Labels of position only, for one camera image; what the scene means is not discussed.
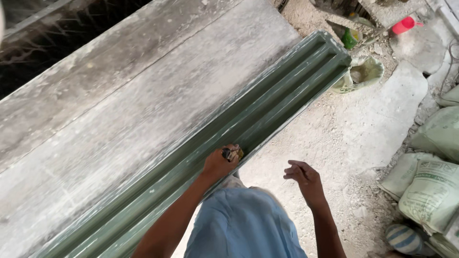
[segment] sandy ground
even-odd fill
[[[291,0],[282,13],[303,36],[314,28],[327,29],[323,23],[316,24],[317,17],[314,23],[307,23],[313,16],[302,19],[310,7],[307,2]],[[424,57],[419,56],[425,53],[423,48],[416,52],[399,45],[410,44],[413,37],[428,38],[425,34],[431,35],[432,30],[439,34],[441,44]],[[397,203],[377,187],[377,182],[406,152],[409,136],[438,109],[434,99],[449,67],[445,50],[451,38],[444,24],[434,18],[426,28],[417,28],[395,43],[382,36],[376,42],[382,52],[378,48],[379,53],[375,53],[374,45],[353,51],[354,56],[372,55],[383,62],[384,79],[346,95],[326,92],[240,169],[246,186],[268,189],[280,200],[308,257],[317,257],[313,217],[296,183],[282,178],[287,160],[306,161],[320,173],[348,257],[389,250],[384,230],[403,218]],[[415,60],[431,61],[426,69],[434,72],[432,76],[425,79]],[[174,257],[183,256],[191,229],[190,224]]]

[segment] debris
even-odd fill
[[[365,206],[358,207],[353,213],[357,218],[365,218],[368,215],[367,208]]]
[[[376,54],[378,54],[380,56],[383,55],[381,45],[379,45],[378,43],[375,43],[373,45],[373,48],[374,48]]]

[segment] green sack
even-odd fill
[[[443,95],[438,101],[438,104],[443,107],[459,105],[459,87],[454,87],[448,93]]]
[[[459,106],[430,116],[411,138],[411,146],[459,162]]]
[[[352,59],[351,69],[333,86],[336,93],[349,93],[378,83],[384,76],[384,65],[372,56]]]

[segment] wire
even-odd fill
[[[442,86],[441,86],[441,88],[440,88],[440,97],[442,96],[443,86],[445,85],[446,79],[448,78],[449,72],[451,71],[451,68],[453,67],[453,64],[459,63],[459,57],[453,56],[453,51],[451,50],[451,49],[453,48],[453,46],[459,46],[459,42],[457,42],[457,41],[454,42],[455,40],[456,40],[456,39],[453,39],[453,40],[449,43],[448,52],[449,52],[449,56],[451,57],[451,62],[450,62],[450,64],[449,64],[448,72],[446,73],[445,79],[443,79]],[[458,71],[458,74],[456,74],[456,76],[454,77],[453,81],[456,80],[456,78],[458,77],[458,75],[459,75],[459,71]]]

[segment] concrete slab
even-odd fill
[[[394,35],[391,47],[399,60],[407,60],[421,72],[434,74],[440,69],[446,47],[434,29],[434,22]]]
[[[426,5],[424,0],[358,0],[371,17],[382,27],[390,28],[398,21]]]
[[[265,0],[140,11],[0,102],[0,257],[28,257],[138,179],[300,40]]]

